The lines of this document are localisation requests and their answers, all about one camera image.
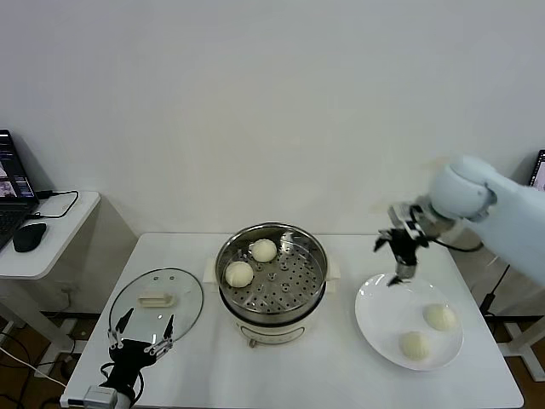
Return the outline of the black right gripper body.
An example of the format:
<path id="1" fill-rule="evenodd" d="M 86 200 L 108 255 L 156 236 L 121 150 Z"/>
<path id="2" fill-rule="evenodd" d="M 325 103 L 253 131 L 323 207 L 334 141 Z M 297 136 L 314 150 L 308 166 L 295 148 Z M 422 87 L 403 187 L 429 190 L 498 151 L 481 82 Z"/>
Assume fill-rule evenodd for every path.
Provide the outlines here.
<path id="1" fill-rule="evenodd" d="M 417 264 L 416 251 L 428 248 L 427 237 L 418 235 L 413 238 L 404 229 L 391 230 L 391 250 L 395 258 L 403 264 Z"/>

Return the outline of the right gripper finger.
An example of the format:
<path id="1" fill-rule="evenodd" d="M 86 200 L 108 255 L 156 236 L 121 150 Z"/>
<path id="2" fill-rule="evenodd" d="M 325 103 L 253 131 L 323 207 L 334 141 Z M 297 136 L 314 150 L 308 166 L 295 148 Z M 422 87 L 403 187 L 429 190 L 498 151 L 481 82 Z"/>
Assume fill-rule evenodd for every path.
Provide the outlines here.
<path id="1" fill-rule="evenodd" d="M 401 262 L 396 264 L 395 274 L 387 283 L 388 285 L 402 284 L 412 279 L 416 274 L 416 265 L 406 265 Z"/>
<path id="2" fill-rule="evenodd" d="M 388 245 L 390 250 L 393 250 L 396 239 L 396 229 L 382 229 L 378 231 L 373 251 L 379 251 L 384 245 Z"/>

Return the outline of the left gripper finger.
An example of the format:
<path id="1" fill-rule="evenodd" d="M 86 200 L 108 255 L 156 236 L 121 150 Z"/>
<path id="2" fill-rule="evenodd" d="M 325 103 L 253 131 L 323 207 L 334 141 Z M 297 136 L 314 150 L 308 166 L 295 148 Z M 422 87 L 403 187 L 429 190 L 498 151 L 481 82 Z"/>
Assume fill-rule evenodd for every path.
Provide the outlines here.
<path id="1" fill-rule="evenodd" d="M 173 330 L 174 330 L 174 315 L 170 315 L 169 321 L 163 332 L 161 339 L 157 338 L 150 346 L 146 347 L 144 351 L 148 354 L 166 354 L 168 353 L 174 344 Z"/>
<path id="2" fill-rule="evenodd" d="M 129 323 L 132 313 L 134 312 L 133 308 L 130 308 L 124 315 L 122 315 L 117 323 L 114 326 L 110 326 L 107 332 L 109 340 L 109 348 L 122 348 L 123 346 L 123 333 Z"/>

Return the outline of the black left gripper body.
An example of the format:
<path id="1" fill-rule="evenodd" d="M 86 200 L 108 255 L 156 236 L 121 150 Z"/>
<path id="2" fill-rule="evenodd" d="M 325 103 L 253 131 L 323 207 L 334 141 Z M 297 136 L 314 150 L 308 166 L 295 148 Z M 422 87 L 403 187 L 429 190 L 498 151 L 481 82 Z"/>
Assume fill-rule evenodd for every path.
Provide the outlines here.
<path id="1" fill-rule="evenodd" d="M 108 384 L 113 388 L 133 388 L 141 370 L 156 363 L 156 356 L 149 350 L 151 346 L 148 342 L 127 339 L 123 345 L 110 347 L 109 356 L 114 365 Z"/>

